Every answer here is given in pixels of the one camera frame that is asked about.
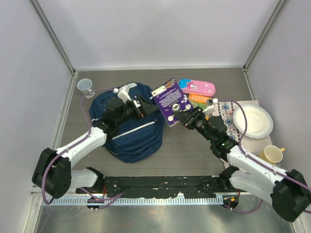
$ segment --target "white paper plate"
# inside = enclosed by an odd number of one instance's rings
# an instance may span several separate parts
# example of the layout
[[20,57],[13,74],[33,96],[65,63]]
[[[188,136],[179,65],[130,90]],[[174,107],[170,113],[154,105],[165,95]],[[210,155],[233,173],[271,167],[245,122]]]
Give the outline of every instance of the white paper plate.
[[[253,104],[244,104],[242,108],[245,111],[247,119],[246,136],[264,138],[272,132],[273,121],[266,110]],[[245,129],[245,120],[240,108],[234,111],[233,122],[237,129],[243,133]]]

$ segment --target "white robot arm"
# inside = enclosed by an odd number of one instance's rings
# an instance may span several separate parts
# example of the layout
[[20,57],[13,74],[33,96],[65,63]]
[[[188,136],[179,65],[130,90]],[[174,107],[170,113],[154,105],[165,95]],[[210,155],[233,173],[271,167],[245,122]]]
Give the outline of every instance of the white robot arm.
[[[62,197],[70,189],[86,187],[91,192],[100,190],[103,187],[102,173],[91,167],[84,170],[72,170],[72,168],[92,150],[113,138],[122,123],[129,119],[143,118],[158,109],[156,105],[145,101],[140,95],[131,99],[128,90],[129,87],[126,85],[115,90],[118,98],[110,100],[103,118],[98,120],[96,126],[91,127],[87,133],[56,150],[50,148],[43,150],[32,182],[39,187],[45,183],[45,191],[55,199]],[[46,168],[51,166],[53,159],[56,160],[44,179]]]
[[[113,138],[120,124],[129,119],[147,116],[158,109],[156,105],[148,103],[140,96],[131,100],[127,95],[128,88],[123,87],[120,90],[119,98],[110,102],[96,127],[91,127],[90,131],[68,145],[56,150],[47,148],[42,151],[32,179],[34,184],[42,186],[46,167],[53,158],[67,150],[49,170],[45,181],[46,192],[53,198],[60,198],[70,189],[86,187],[90,192],[97,192],[103,187],[102,173],[91,167],[72,170],[74,165],[92,150]],[[199,107],[190,111],[175,112],[175,116],[187,129],[196,129],[208,140],[216,157],[232,165],[220,174],[224,189],[230,187],[244,190],[265,200],[287,221],[294,221],[310,205],[311,193],[284,178],[288,176],[306,184],[301,173],[296,170],[287,172],[249,152],[244,154],[242,147],[226,134],[227,128],[220,116],[206,120]]]
[[300,172],[288,172],[245,151],[227,135],[227,127],[220,116],[206,120],[199,107],[176,112],[175,116],[187,129],[196,129],[210,142],[210,149],[216,157],[232,165],[220,174],[224,188],[244,190],[265,200],[282,218],[290,222],[311,204],[310,191],[298,185],[307,185]]

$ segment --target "purple book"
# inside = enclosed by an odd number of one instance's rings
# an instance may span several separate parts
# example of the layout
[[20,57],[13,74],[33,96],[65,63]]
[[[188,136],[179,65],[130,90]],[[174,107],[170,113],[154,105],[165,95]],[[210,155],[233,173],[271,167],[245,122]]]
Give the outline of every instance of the purple book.
[[153,90],[151,94],[170,127],[178,122],[174,112],[193,109],[187,95],[183,93],[174,78]]

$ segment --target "white connector strip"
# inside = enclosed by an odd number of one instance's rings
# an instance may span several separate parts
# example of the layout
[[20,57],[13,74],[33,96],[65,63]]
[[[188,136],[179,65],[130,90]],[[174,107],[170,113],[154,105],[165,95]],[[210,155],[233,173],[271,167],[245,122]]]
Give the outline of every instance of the white connector strip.
[[[108,200],[105,203],[90,203],[90,196],[64,196],[60,199],[55,199],[51,205],[64,206],[64,205],[88,205],[88,206],[101,206],[110,203]],[[183,194],[178,194],[176,198],[167,199],[146,199],[146,198],[119,198],[111,206],[125,206],[125,205],[220,205],[223,204],[223,196],[217,195],[215,198],[189,198],[186,199]]]

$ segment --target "orange item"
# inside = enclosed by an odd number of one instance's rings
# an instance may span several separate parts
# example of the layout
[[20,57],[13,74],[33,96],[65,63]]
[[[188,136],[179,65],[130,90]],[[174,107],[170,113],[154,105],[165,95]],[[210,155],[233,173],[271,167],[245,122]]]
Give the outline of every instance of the orange item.
[[190,93],[189,98],[190,103],[192,106],[195,107],[201,107],[203,110],[207,108],[207,101],[210,100],[210,97],[207,96],[200,96],[197,94]]

